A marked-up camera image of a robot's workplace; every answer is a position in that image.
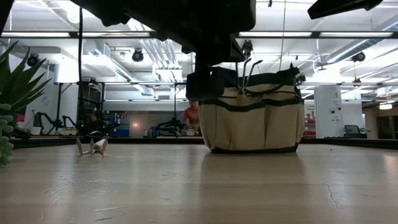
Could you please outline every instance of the succulent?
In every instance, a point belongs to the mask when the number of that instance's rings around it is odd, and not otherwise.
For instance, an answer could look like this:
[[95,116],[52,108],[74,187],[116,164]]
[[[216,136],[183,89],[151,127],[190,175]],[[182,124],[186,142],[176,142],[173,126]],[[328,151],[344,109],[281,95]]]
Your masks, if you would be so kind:
[[[11,105],[0,104],[0,111],[7,111],[11,109]],[[12,155],[11,149],[14,147],[12,143],[9,143],[9,138],[2,135],[2,132],[10,133],[13,131],[13,127],[8,125],[14,119],[12,115],[0,115],[0,166],[6,166],[9,163],[8,157]]]
[[9,112],[15,113],[20,109],[33,102],[35,99],[44,94],[44,86],[50,81],[46,80],[39,86],[36,86],[45,73],[33,78],[40,66],[43,65],[45,59],[34,65],[33,67],[24,70],[26,61],[29,58],[29,50],[27,51],[22,62],[14,69],[10,70],[9,53],[13,50],[15,45],[12,44],[2,55],[0,55],[0,103],[11,105]]

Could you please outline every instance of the fluorescent light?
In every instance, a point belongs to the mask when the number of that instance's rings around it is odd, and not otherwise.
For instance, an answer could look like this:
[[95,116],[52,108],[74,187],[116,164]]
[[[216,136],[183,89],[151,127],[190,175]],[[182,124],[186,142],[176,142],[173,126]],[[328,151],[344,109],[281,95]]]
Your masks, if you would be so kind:
[[258,32],[258,31],[250,31],[250,32],[240,32],[240,37],[309,37],[311,36],[311,32]]
[[70,37],[68,32],[3,32],[1,37]]
[[108,101],[108,102],[126,102],[126,101],[129,101],[129,100],[105,100],[105,101]]
[[392,32],[321,32],[320,37],[390,37]]
[[380,110],[389,110],[389,109],[392,109],[392,104],[390,104],[390,103],[380,104],[379,109],[380,109]]
[[131,100],[131,101],[141,101],[141,102],[145,102],[145,101],[156,101],[156,99],[153,99],[153,100]]
[[312,96],[314,93],[310,93],[310,94],[308,94],[308,95],[305,95],[304,97],[303,97],[303,99],[306,99],[307,97],[309,97],[309,96]]
[[131,85],[131,83],[128,83],[128,82],[126,82],[126,83],[114,82],[114,83],[105,83],[105,85]]
[[150,37],[149,32],[84,32],[83,37]]
[[[171,99],[171,100],[157,100],[157,99],[146,99],[146,100],[144,100],[144,99],[141,99],[141,100],[105,100],[105,101],[109,101],[109,102],[128,102],[128,101],[130,101],[130,102],[132,102],[132,101],[134,101],[134,102],[154,102],[154,101],[174,102],[173,99]],[[183,102],[183,101],[187,101],[187,100],[176,100],[176,101],[177,102]]]
[[138,82],[139,85],[174,85],[172,82]]

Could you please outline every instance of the canvas tool bag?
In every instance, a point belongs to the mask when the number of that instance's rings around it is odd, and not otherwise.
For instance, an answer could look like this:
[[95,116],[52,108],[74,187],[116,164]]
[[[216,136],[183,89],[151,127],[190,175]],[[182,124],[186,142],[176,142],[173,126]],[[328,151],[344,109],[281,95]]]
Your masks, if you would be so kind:
[[295,152],[304,132],[297,68],[262,73],[242,93],[233,73],[223,75],[221,97],[199,103],[200,127],[213,152]]

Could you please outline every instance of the potted plant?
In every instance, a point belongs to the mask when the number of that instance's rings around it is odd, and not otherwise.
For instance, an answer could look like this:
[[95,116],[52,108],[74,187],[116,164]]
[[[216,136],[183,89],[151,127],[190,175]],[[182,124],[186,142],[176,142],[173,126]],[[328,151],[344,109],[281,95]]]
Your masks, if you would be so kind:
[[[42,96],[44,94],[44,86],[50,81],[47,80],[37,86],[45,73],[31,80],[39,70],[40,66],[43,65],[45,59],[25,70],[26,62],[29,58],[29,50],[24,59],[22,59],[22,62],[14,69],[14,71],[11,71],[9,66],[9,54],[16,44],[17,42],[12,44],[2,55],[0,55],[0,105],[6,105],[5,107],[0,107],[0,126],[2,126],[3,118],[7,120],[7,124],[4,123],[3,125],[11,126],[12,128],[16,125],[16,119],[18,116],[16,112]],[[2,138],[7,137],[9,139],[12,134],[12,132],[9,131],[9,128],[7,129],[7,132],[2,129]],[[8,160],[4,162],[4,157],[2,156],[11,155],[7,148],[9,147],[3,147],[0,144],[0,166],[8,164]]]

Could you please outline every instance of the person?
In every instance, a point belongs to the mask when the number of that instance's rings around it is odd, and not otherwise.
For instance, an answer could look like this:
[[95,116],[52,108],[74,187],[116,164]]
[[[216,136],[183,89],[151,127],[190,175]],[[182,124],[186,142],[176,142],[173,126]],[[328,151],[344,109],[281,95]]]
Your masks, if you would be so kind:
[[91,120],[89,121],[90,125],[101,125],[102,124],[102,114],[99,111],[95,111],[91,115]]
[[99,140],[98,142],[94,143],[94,140],[91,139],[90,141],[90,150],[83,152],[83,146],[81,145],[81,142],[78,138],[76,138],[76,145],[79,150],[79,153],[81,156],[91,154],[94,155],[94,153],[100,153],[101,155],[104,155],[106,146],[108,145],[108,140],[106,138]]
[[185,124],[187,125],[188,129],[197,130],[200,125],[198,102],[189,101],[189,105],[190,107],[184,111]]

